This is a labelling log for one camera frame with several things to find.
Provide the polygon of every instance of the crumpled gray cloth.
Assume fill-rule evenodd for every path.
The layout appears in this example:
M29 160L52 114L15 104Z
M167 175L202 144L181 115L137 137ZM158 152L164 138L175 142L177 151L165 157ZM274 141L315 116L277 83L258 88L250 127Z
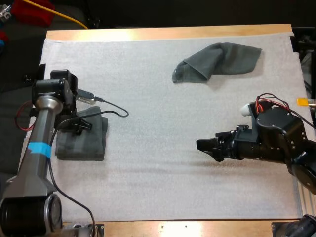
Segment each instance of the crumpled gray cloth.
M256 66L261 50L235 43L212 44L179 63L172 80L174 83L203 83L213 74L250 73Z
M101 112L100 107L93 106L77 113L78 116ZM81 135L71 132L57 133L56 156L63 160L104 160L105 137L108 119L101 115L87 117L92 124L91 130L83 130Z

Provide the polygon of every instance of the yellow cable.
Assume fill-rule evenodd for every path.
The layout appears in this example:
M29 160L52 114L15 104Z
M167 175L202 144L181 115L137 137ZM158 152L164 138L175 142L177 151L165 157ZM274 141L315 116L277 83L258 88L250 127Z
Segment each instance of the yellow cable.
M33 5L33 6L37 6L37 7L41 8L41 9L44 9L44 10L46 10L46 11L52 12L52 13L54 13L54 14L56 14L56 15L61 16L61 17L67 18L68 20L74 21L74 22L78 23L79 25L81 25L82 27L84 27L85 29L88 29L88 27L87 27L86 25L84 25L84 24L81 23L80 21L78 21L78 20L76 20L76 19L74 19L74 18L72 18L72 17L70 17L70 16L64 15L64 14L58 12L58 11L54 11L54 10L52 10L52 9L49 9L49 8L47 8L47 7L44 7L44 6L42 6L42 5L39 5L39 4L37 4L37 3L35 3L35 2L32 2L32 1L29 1L29 0L23 0L23 1L29 3L29 4L31 4L31 5Z

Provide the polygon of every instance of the blue tape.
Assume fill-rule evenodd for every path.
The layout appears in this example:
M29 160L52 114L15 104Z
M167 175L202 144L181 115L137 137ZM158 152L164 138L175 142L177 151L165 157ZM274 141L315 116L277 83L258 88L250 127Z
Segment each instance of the blue tape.
M50 159L51 146L44 142L30 142L28 149L31 150L31 154L42 154Z

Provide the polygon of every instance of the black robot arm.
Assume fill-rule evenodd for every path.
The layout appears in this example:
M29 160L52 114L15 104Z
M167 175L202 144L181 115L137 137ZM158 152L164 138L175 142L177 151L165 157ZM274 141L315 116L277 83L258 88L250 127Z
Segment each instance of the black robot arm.
M316 194L316 143L306 137L302 120L273 102L261 102L264 111L255 113L248 106L252 129L239 125L236 130L216 133L213 139L197 140L197 149L216 161L224 158L255 159L284 163L290 174Z

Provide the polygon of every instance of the wooden table edge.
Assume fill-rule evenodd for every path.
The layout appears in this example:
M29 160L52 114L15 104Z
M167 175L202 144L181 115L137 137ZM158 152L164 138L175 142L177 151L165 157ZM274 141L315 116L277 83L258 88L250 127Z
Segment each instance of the wooden table edge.
M285 32L292 32L290 24L62 30L47 31L46 38L63 41L112 42L200 37L251 36Z

